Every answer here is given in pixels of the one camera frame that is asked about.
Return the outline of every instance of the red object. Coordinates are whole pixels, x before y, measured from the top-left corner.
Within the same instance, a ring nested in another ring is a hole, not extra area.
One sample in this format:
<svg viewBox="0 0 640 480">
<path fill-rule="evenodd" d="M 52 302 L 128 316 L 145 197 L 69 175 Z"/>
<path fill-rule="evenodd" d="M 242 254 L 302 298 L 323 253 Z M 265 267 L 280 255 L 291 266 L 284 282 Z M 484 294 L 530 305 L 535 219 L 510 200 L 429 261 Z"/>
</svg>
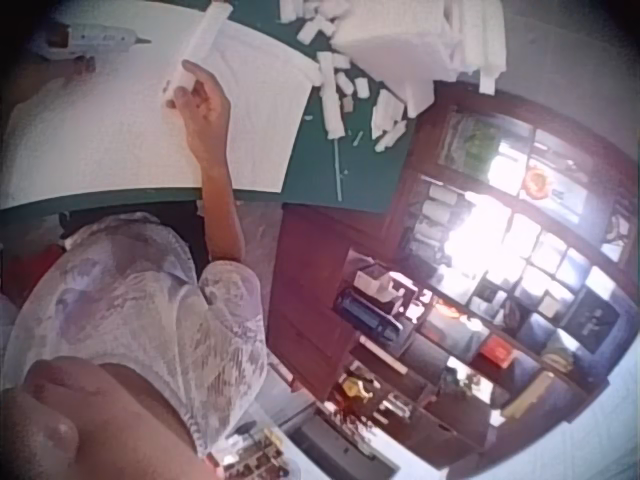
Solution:
<svg viewBox="0 0 640 480">
<path fill-rule="evenodd" d="M 2 292 L 11 302 L 22 307 L 38 282 L 64 254 L 59 245 L 49 245 L 29 257 L 13 257 L 4 262 Z"/>
<path fill-rule="evenodd" d="M 513 347 L 495 335 L 491 335 L 487 343 L 480 349 L 485 357 L 498 364 L 500 368 L 507 368 L 513 360 Z"/>
</svg>

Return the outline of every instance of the hand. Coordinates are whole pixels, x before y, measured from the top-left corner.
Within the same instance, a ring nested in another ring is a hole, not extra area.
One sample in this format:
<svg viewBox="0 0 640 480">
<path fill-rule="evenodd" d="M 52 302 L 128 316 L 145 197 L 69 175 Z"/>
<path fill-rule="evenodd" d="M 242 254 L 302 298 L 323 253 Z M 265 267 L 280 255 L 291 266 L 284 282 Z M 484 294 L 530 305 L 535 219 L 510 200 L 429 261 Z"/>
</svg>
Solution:
<svg viewBox="0 0 640 480">
<path fill-rule="evenodd" d="M 169 108 L 177 107 L 187 133 L 187 144 L 206 173 L 227 170 L 227 136 L 231 104 L 213 73 L 189 60 L 182 67 L 196 77 L 193 91 L 176 88 Z"/>
<path fill-rule="evenodd" d="M 12 72 L 2 91 L 5 106 L 15 107 L 35 96 L 52 80 L 71 80 L 96 71 L 94 58 L 78 57 L 71 60 L 49 61 L 29 54 Z"/>
</svg>

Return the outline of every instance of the orange object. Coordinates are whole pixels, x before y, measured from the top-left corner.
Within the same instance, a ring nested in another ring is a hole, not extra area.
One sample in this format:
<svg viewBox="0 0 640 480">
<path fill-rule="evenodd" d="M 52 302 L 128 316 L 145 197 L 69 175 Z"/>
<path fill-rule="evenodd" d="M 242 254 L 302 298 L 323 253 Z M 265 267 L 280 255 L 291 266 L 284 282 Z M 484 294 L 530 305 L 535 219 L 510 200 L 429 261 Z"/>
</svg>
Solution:
<svg viewBox="0 0 640 480">
<path fill-rule="evenodd" d="M 551 194 L 551 179 L 541 168 L 530 168 L 524 177 L 523 188 L 534 200 L 544 200 Z"/>
<path fill-rule="evenodd" d="M 498 364 L 500 368 L 507 368 L 513 360 L 513 347 L 495 335 L 489 337 L 489 340 L 480 349 L 480 353 Z"/>
</svg>

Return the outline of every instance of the table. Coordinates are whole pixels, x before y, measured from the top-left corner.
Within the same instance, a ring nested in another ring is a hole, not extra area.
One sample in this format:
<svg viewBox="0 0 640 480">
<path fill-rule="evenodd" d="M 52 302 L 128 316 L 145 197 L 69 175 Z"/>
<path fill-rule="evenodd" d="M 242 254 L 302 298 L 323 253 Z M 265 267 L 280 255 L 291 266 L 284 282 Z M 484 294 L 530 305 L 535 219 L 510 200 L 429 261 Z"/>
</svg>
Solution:
<svg viewBox="0 0 640 480">
<path fill-rule="evenodd" d="M 209 0 L 171 0 L 167 3 L 203 10 Z M 278 0 L 231 0 L 231 20 L 265 33 L 303 54 L 315 58 L 315 52 L 329 49 L 326 37 L 319 34 L 311 46 L 296 40 L 304 20 L 279 23 Z M 355 74 L 353 67 L 350 76 Z M 313 89 L 301 121 L 291 160 L 280 193 L 238 190 L 235 196 L 246 201 L 301 203 L 371 212 L 383 212 L 395 192 L 409 150 L 414 121 L 393 148 L 375 153 L 371 140 L 371 113 L 380 85 L 370 80 L 371 98 L 355 101 L 355 110 L 346 115 L 347 136 L 339 140 L 342 202 L 338 201 L 334 169 L 333 142 L 327 140 L 322 120 L 319 90 Z M 353 146 L 363 132 L 358 146 Z M 20 205 L 0 211 L 0 222 L 51 215 L 63 211 L 134 203 L 197 200 L 199 188 L 131 189 L 69 195 Z"/>
</svg>

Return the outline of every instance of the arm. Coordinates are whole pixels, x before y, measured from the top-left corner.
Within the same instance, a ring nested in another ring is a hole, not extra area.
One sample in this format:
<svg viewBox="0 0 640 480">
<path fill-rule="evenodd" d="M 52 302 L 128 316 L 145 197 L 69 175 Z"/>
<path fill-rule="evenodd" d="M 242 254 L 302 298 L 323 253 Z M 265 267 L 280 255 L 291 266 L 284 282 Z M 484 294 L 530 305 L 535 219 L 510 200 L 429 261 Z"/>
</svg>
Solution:
<svg viewBox="0 0 640 480">
<path fill-rule="evenodd" d="M 202 169 L 202 203 L 209 256 L 242 263 L 244 236 L 236 213 L 228 168 L 216 173 Z"/>
<path fill-rule="evenodd" d="M 202 201 L 209 256 L 214 260 L 244 259 L 244 237 L 238 221 L 227 164 L 231 105 L 216 77 L 201 66 L 182 62 L 196 77 L 192 92 L 176 88 L 174 101 L 184 120 L 187 144 L 200 164 Z"/>
</svg>

